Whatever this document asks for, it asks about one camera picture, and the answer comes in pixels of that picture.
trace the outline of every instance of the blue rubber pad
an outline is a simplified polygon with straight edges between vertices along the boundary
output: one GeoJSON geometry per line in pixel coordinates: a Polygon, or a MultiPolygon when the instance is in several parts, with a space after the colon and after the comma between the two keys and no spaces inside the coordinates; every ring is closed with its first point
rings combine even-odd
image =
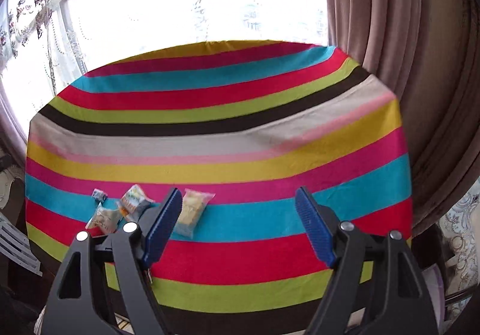
{"type": "Polygon", "coordinates": [[[337,260],[333,250],[333,237],[317,210],[317,203],[303,188],[295,193],[295,209],[305,228],[316,257],[332,268],[337,260]]]}
{"type": "Polygon", "coordinates": [[[142,264],[150,268],[160,260],[182,209],[182,193],[175,189],[145,239],[142,264]]]}

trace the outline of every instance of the table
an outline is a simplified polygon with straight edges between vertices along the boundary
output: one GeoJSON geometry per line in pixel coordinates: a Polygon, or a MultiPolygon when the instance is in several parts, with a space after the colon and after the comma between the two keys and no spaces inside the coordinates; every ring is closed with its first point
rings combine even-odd
{"type": "MultiPolygon", "coordinates": [[[[94,188],[112,207],[134,183],[155,201],[172,186],[215,193],[194,238],[173,234],[152,268],[177,334],[306,328],[330,271],[295,213],[301,185],[365,232],[411,235],[397,100],[335,47],[203,42],[109,64],[40,110],[27,154],[28,234],[51,269],[94,188]]],[[[367,263],[361,294],[370,275],[367,263]]]]}

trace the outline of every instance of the black stripe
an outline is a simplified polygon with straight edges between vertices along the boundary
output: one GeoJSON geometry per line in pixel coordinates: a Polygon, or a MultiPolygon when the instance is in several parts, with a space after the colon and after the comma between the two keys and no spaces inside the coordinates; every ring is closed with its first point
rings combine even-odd
{"type": "MultiPolygon", "coordinates": [[[[39,261],[55,274],[60,262],[35,243],[30,242],[30,247],[39,261]]],[[[366,306],[370,285],[370,281],[359,285],[353,311],[366,306]]],[[[128,318],[120,292],[114,289],[109,291],[115,312],[128,318]]],[[[203,313],[164,305],[160,305],[160,308],[169,327],[179,335],[280,335],[306,329],[319,304],[320,299],[285,308],[245,313],[203,313]]]]}
{"type": "Polygon", "coordinates": [[[302,112],[339,96],[364,81],[369,75],[370,73],[367,70],[356,67],[342,81],[296,101],[244,116],[207,122],[172,124],[91,123],[73,119],[57,111],[49,104],[44,106],[39,113],[60,127],[84,135],[184,136],[221,134],[244,131],[302,112]]]}

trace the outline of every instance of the mustard yellow stripe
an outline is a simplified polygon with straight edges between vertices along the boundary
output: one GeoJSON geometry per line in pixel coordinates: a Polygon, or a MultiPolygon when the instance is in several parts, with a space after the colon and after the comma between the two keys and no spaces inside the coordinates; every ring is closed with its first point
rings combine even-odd
{"type": "MultiPolygon", "coordinates": [[[[39,247],[62,261],[68,247],[30,224],[28,236],[39,247]]],[[[109,286],[119,290],[113,265],[105,265],[109,286]]],[[[361,282],[371,278],[372,263],[363,266],[361,282]]],[[[206,313],[240,313],[269,310],[321,298],[331,271],[248,285],[199,285],[154,278],[152,290],[158,303],[183,310],[206,313]]]]}
{"type": "Polygon", "coordinates": [[[239,49],[266,46],[280,43],[274,40],[228,40],[228,41],[202,41],[200,43],[186,44],[183,46],[159,49],[158,51],[131,56],[113,63],[128,61],[144,61],[148,59],[182,58],[189,56],[213,55],[221,52],[236,51],[239,49]]]}
{"type": "Polygon", "coordinates": [[[49,104],[69,117],[91,123],[165,124],[206,122],[264,111],[301,99],[347,78],[357,66],[358,64],[353,59],[347,58],[338,70],[314,81],[256,99],[205,108],[164,111],[104,111],[73,105],[60,96],[56,96],[49,104]]]}
{"type": "Polygon", "coordinates": [[[401,125],[396,100],[335,132],[271,159],[194,165],[96,165],[66,160],[33,141],[27,155],[61,175],[79,179],[150,183],[233,183],[292,177],[325,165],[386,136],[401,125]]]}

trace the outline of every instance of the turquoise stripe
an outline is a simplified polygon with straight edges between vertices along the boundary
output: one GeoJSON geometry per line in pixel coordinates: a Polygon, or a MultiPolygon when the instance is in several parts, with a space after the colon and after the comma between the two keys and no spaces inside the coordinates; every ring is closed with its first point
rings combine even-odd
{"type": "MultiPolygon", "coordinates": [[[[83,194],[58,190],[26,176],[27,197],[62,216],[87,222],[94,212],[94,200],[83,194]]],[[[318,203],[335,210],[341,220],[351,220],[399,203],[411,195],[407,155],[361,177],[314,194],[318,203]]],[[[114,208],[115,199],[106,207],[114,208]]],[[[262,203],[210,205],[195,229],[196,242],[247,242],[303,233],[293,198],[262,203]]],[[[174,240],[189,240],[177,234],[174,240]]]]}
{"type": "Polygon", "coordinates": [[[296,71],[329,59],[335,47],[314,47],[277,58],[201,70],[80,77],[74,87],[91,93],[199,89],[254,81],[296,71]]]}

